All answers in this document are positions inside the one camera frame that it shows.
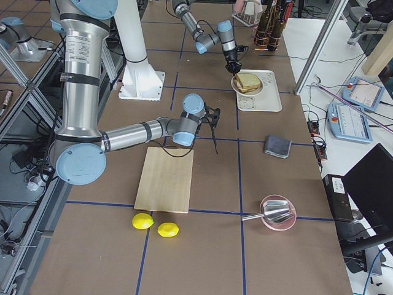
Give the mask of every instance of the folded cloth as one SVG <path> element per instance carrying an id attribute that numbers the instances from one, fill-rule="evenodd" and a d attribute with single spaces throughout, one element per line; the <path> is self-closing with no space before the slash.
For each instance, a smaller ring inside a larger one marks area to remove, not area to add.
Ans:
<path id="1" fill-rule="evenodd" d="M 291 140 L 286 140 L 285 138 L 274 135 L 268 135 L 266 138 L 264 150 L 266 154 L 286 159 L 289 156 L 291 144 Z"/>

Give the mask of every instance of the scoop handle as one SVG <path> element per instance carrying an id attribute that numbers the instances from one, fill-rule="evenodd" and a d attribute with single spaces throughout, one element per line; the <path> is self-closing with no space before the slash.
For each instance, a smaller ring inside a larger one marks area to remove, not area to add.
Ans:
<path id="1" fill-rule="evenodd" d="M 264 216 L 265 216 L 265 214 L 263 214 L 263 213 L 256 213 L 256 214 L 242 216 L 241 220 L 246 221 L 246 220 L 250 220 L 250 219 L 254 219 L 254 218 L 261 218 Z"/>

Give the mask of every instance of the white tray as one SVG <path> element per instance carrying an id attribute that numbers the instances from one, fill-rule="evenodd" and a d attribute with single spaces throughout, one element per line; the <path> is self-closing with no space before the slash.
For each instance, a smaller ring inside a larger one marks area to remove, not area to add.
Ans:
<path id="1" fill-rule="evenodd" d="M 279 112 L 282 109 L 274 72 L 258 69 L 242 69 L 241 73 L 252 73 L 262 81 L 263 89 L 252 97 L 236 93 L 238 109 L 241 111 Z"/>

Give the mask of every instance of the plate of bread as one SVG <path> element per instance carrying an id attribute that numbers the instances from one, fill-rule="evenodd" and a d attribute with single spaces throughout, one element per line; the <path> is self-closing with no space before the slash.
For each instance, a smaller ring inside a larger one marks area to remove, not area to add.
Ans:
<path id="1" fill-rule="evenodd" d="M 259 77 L 252 73 L 237 73 L 231 80 L 232 89 L 242 96 L 255 96 L 259 94 L 262 89 L 262 81 Z"/>

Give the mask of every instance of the bread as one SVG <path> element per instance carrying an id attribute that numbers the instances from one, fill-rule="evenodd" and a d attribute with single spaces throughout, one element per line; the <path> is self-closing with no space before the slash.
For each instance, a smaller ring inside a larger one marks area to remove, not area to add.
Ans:
<path id="1" fill-rule="evenodd" d="M 234 82 L 241 93 L 251 92 L 262 86 L 262 82 L 255 74 L 238 73 L 235 78 Z"/>

